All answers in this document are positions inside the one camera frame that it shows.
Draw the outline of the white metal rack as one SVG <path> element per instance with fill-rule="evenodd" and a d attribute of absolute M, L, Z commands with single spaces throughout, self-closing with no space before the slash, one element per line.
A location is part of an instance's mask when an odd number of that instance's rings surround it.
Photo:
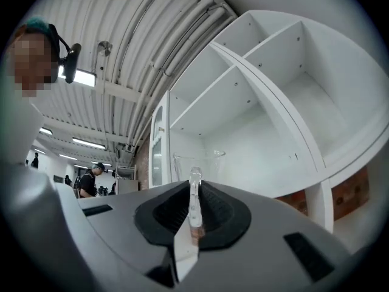
<path fill-rule="evenodd" d="M 137 179 L 137 167 L 117 164 L 115 169 L 115 193 L 123 195 L 126 193 L 137 192 L 139 190 L 139 181 Z"/>

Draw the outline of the round metal ceiling fixture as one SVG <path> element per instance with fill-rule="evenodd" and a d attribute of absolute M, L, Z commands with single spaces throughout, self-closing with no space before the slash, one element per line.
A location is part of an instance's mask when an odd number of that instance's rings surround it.
<path fill-rule="evenodd" d="M 109 41 L 103 40 L 98 43 L 97 53 L 103 57 L 110 56 L 112 51 L 112 44 Z"/>

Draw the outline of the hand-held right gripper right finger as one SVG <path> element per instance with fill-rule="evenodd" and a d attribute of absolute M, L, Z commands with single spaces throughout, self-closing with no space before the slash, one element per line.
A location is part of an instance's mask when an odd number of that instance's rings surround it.
<path fill-rule="evenodd" d="M 360 261 L 360 254 L 351 254 L 333 234 L 293 207 L 234 187 L 214 187 L 241 200 L 252 220 L 233 246 L 201 252 L 179 284 L 179 292 L 328 292 Z M 318 281 L 294 253 L 294 249 L 303 249 L 304 257 L 316 266 L 310 246 L 333 268 Z"/>

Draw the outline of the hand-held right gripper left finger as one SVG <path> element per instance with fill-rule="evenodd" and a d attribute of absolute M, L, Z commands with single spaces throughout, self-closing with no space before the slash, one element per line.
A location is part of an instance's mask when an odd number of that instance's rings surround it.
<path fill-rule="evenodd" d="M 81 200 L 77 292 L 198 292 L 197 266 L 173 251 L 188 203 L 187 181 Z"/>

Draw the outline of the white glass cabinet door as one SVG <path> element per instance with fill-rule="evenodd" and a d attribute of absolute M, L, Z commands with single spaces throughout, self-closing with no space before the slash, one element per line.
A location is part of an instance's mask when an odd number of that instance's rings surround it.
<path fill-rule="evenodd" d="M 169 105 L 170 92 L 167 91 L 152 115 L 148 166 L 150 189 L 171 182 Z"/>

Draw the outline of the white ceiling pipe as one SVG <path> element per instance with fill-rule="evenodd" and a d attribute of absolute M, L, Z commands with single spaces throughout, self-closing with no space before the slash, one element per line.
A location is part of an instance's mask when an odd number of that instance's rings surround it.
<path fill-rule="evenodd" d="M 236 18 L 236 14 L 231 12 L 225 4 L 209 9 L 201 13 L 200 17 L 180 37 L 159 71 L 154 74 L 152 85 L 145 97 L 134 129 L 132 144 L 129 148 L 131 151 L 134 150 L 140 139 L 141 130 L 146 125 L 154 102 L 170 81 L 171 76 L 174 75 L 175 70 L 181 64 L 191 62 L 188 55 L 192 50 L 203 49 L 210 40 Z"/>
<path fill-rule="evenodd" d="M 144 86 L 140 95 L 140 98 L 137 102 L 136 108 L 134 110 L 134 116 L 131 121 L 131 125 L 129 127 L 128 140 L 126 142 L 126 150 L 129 150 L 132 144 L 132 137 L 134 134 L 134 129 L 136 127 L 136 123 L 138 121 L 138 117 L 140 114 L 140 110 L 142 108 L 145 97 L 147 96 L 150 87 L 153 82 L 154 74 L 159 71 L 170 52 L 174 49 L 174 46 L 179 41 L 180 37 L 184 35 L 187 29 L 191 26 L 194 20 L 204 11 L 207 10 L 209 6 L 213 4 L 214 0 L 201 0 L 197 6 L 189 13 L 189 15 L 180 23 L 180 25 L 173 30 L 173 32 L 169 35 L 167 42 L 164 44 L 161 49 L 160 54 L 156 57 L 155 60 L 151 61 L 151 71 L 148 74 Z"/>

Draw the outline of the white shelf unit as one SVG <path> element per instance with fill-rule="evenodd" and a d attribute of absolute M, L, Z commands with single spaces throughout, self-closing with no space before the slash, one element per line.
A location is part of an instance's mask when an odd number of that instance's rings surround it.
<path fill-rule="evenodd" d="M 221 31 L 152 116 L 149 186 L 204 178 L 278 198 L 304 191 L 334 226 L 332 189 L 389 140 L 389 72 L 340 32 L 250 10 Z"/>

